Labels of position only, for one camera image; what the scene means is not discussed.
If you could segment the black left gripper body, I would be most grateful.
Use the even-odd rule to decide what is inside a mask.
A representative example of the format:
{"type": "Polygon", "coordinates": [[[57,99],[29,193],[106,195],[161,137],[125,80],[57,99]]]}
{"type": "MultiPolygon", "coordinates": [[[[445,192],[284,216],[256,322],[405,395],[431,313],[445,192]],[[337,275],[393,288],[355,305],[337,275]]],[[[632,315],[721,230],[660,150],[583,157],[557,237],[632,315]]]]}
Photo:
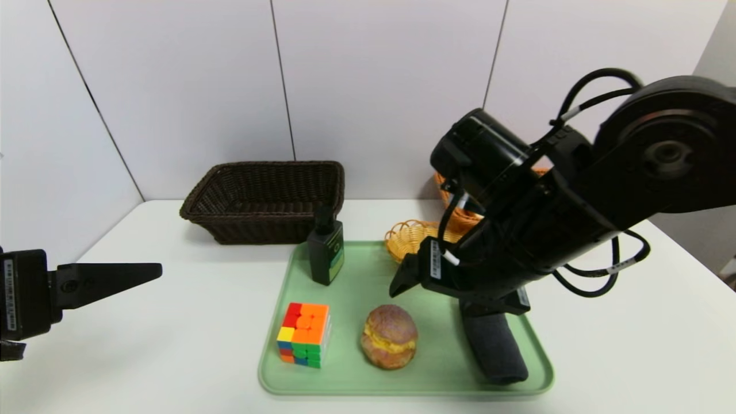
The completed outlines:
{"type": "Polygon", "coordinates": [[[49,332],[52,308],[45,251],[4,252],[1,273],[2,340],[20,342],[49,332]]]}

